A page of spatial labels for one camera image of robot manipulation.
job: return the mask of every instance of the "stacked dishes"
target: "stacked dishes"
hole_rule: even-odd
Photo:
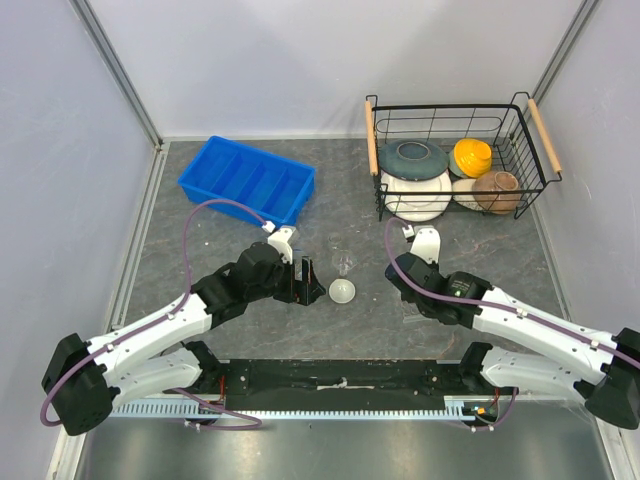
[[[451,192],[449,157],[440,147],[425,140],[400,140],[380,149],[379,162],[381,183],[393,192],[385,196],[391,213],[410,222],[426,222],[447,208],[451,195],[437,195]],[[434,194],[411,194],[416,192]]]
[[[461,178],[478,178],[491,170],[491,156],[489,144],[463,138],[449,152],[449,169]]]

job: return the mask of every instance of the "blue plastic tray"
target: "blue plastic tray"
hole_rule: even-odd
[[[189,200],[227,198],[242,203],[276,226],[295,225],[311,198],[316,169],[221,137],[211,137],[178,180]],[[258,224],[231,205],[211,205]]]

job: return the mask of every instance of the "black wire basket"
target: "black wire basket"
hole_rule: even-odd
[[[538,129],[555,175],[552,179],[544,174],[525,116],[516,100],[526,100],[528,113]],[[514,218],[519,218],[547,185],[562,181],[562,167],[549,134],[535,102],[526,92],[517,92],[508,104],[383,106],[378,105],[377,95],[369,95],[365,115],[370,173],[379,220],[385,209],[414,222],[428,221],[445,211],[468,211],[456,205],[457,202],[483,214],[513,214]],[[463,138],[481,140],[492,151],[490,178],[471,182],[472,188],[427,191],[421,190],[424,182],[414,182],[410,191],[405,187],[394,191],[390,188],[389,177],[379,167],[380,151],[390,142],[426,140],[448,154]],[[451,182],[458,180],[449,170],[448,175]],[[506,180],[511,182],[508,189],[505,189]]]

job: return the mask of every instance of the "plate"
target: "plate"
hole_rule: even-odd
[[[484,208],[478,205],[478,202],[476,202],[476,199],[472,194],[467,193],[455,195],[456,192],[471,192],[474,183],[476,183],[475,178],[465,178],[463,180],[453,182],[453,199],[463,207],[481,212],[484,210]]]
[[[386,172],[380,178],[388,185],[389,192],[451,192],[449,173],[445,171],[437,178],[422,182],[408,182],[392,177]],[[386,195],[387,209],[394,215],[410,222],[426,222],[445,211],[451,195]]]
[[[449,156],[426,140],[398,140],[378,150],[380,169],[411,181],[431,180],[447,171]]]

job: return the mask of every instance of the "white plate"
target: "white plate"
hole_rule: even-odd
[[[473,189],[474,183],[476,183],[475,178],[465,178],[462,180],[458,180],[456,182],[453,182],[453,191],[454,192],[471,192]],[[484,208],[478,205],[478,202],[476,202],[476,199],[471,194],[454,195],[453,199],[463,207],[470,208],[471,210],[476,210],[480,212],[484,210]]]
[[[450,192],[451,180],[449,172],[445,171],[439,177],[431,180],[409,182],[392,177],[382,172],[380,181],[387,184],[389,192]],[[410,222],[426,222],[440,215],[449,205],[451,195],[386,195],[385,203],[389,211],[396,216]]]

